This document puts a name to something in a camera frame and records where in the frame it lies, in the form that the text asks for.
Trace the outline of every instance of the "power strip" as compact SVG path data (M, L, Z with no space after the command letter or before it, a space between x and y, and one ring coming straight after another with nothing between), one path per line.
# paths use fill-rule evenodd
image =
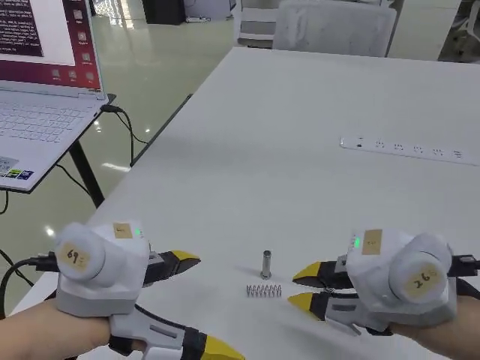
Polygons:
M379 152L381 154L400 155L410 158L446 161L478 166L478 163L463 150L447 148L429 148L423 145L411 145L404 142L386 142L383 139L365 137L341 137L340 146L344 149L362 150L364 152Z

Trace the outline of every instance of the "metal pin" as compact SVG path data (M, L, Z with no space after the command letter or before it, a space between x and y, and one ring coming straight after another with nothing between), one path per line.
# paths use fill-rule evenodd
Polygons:
M270 250L263 251L262 272L260 272L260 276L263 280L269 279L272 276L272 273L270 272L271 260L272 252Z

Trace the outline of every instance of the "number label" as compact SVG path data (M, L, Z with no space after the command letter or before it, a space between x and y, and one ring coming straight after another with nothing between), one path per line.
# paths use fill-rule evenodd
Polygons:
M409 296L416 299L432 290L440 282L440 278L434 265L426 265L418 273L412 275L403 288Z
M382 250L382 230L367 230L363 237L362 255L380 255Z
M89 266L90 254L81 251L75 244L67 242L63 245L58 259L71 268L84 272Z
M132 229L129 223L114 223L113 232L115 233L115 239L133 239Z

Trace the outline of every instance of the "metal spring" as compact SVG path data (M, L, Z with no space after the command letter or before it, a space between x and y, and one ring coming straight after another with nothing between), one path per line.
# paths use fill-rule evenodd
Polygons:
M281 285L247 285L249 298L281 298Z

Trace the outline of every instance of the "black cable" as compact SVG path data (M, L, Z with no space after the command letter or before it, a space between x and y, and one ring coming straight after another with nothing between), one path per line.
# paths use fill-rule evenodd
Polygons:
M8 210L8 191L5 191L5 206L2 211L0 211L0 215L3 215Z
M134 163L134 157L135 157L135 148L134 148L134 140L146 144L147 142L140 140L135 134L134 134L134 128L132 127L132 121L130 120L130 116L123 110L121 107L114 106L114 105L103 105L100 108L103 112L105 113L113 113L117 115L117 117L120 119L121 123L125 125L130 133L130 167ZM123 121L122 117L119 114L123 114L125 118L127 119L127 124Z
M89 191L86 189L85 186L83 186L82 184L80 184L80 182L78 180L76 180L72 175L70 175L70 173L68 172L67 169L65 169L62 165L60 164L56 164L55 165L56 167L59 167L60 169L62 169L64 171L64 173L68 176L68 178L70 178L70 180L72 182L74 182L75 184L77 184L83 191L85 191L87 193L87 195L90 196L90 193Z
M117 113L117 112L114 112L115 115L117 115L117 118L121 121L121 123L123 125L125 125L125 127L128 129L128 131L131 131L132 135L133 135L133 138L138 141L139 143L142 143L142 144L145 144L145 145L148 145L148 143L146 141L143 141L141 139L139 139L137 137L137 135L135 135L135 133L132 131L132 129L130 129L130 127L127 125L127 123L123 120L123 118L120 117L120 115Z
M5 259L5 261L10 265L10 266L14 266L14 261L7 255L7 253L5 253L2 249L0 249L0 255L3 256L3 258ZM31 287L34 286L34 284L19 270L16 270L15 271L15 274L22 278L23 280L25 280L25 282L30 285Z
M5 313L5 295L7 292L7 285L8 281L10 280L10 277L12 274L21 268L22 266L27 266L27 265L34 265L35 264L35 258L31 259L25 259L17 262L13 266L11 266L7 272L5 273L3 279L1 279L1 284L0 284L0 320L3 320L5 317L7 317Z

